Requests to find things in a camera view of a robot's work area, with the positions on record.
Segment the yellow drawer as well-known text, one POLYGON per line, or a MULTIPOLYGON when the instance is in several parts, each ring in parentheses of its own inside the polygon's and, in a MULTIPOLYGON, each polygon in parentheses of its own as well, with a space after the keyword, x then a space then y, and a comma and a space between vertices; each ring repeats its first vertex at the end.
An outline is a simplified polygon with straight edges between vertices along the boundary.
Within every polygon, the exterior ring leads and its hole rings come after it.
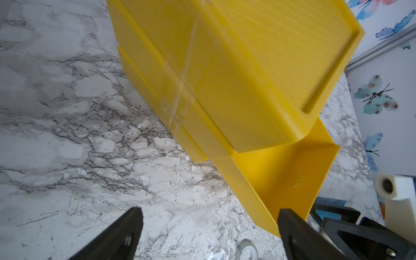
POLYGON ((340 146, 317 119, 302 140, 213 159, 252 221, 279 237, 281 209, 306 220, 340 146))

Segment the yellow drawer cabinet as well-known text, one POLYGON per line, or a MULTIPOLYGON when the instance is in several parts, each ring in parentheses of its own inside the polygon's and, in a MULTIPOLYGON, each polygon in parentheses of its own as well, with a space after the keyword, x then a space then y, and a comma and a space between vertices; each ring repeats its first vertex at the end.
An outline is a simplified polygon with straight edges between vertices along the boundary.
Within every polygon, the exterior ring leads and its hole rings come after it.
POLYGON ((210 159, 296 143, 364 36, 344 1, 108 1, 127 77, 210 159))

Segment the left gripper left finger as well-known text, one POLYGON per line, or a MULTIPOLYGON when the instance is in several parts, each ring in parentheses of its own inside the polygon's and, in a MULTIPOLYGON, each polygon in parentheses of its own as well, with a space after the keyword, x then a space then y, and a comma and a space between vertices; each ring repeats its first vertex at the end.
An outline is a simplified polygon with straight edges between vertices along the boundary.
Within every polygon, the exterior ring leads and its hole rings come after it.
POLYGON ((143 225, 141 208, 130 208, 71 259, 132 260, 138 247, 143 225))

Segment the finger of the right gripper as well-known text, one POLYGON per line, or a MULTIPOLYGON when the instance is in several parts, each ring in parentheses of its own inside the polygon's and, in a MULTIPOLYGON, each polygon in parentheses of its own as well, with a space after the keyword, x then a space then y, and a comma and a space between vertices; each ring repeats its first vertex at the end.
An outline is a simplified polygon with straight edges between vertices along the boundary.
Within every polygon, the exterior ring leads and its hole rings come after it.
POLYGON ((349 260, 414 260, 416 245, 364 217, 360 224, 326 218, 323 229, 349 260))
POLYGON ((349 207, 314 203, 310 215, 319 226, 323 227, 325 219, 334 219, 355 224, 361 213, 349 207))

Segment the clear tape roll top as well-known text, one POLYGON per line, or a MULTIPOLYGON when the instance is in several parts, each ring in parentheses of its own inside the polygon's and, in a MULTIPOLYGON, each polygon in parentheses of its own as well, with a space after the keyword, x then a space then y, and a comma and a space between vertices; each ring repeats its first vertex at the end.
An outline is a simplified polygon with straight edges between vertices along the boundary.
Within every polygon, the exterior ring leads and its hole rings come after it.
POLYGON ((255 245, 249 240, 244 239, 239 242, 235 254, 236 260, 258 260, 259 255, 255 245))

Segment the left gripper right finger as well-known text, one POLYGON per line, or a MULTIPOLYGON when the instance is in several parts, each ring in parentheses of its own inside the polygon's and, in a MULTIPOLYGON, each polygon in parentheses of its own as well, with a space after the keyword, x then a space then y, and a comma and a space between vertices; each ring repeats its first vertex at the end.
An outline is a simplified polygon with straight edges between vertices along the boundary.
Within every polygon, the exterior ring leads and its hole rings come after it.
POLYGON ((277 224, 287 259, 343 260, 345 258, 293 210, 280 210, 277 224))

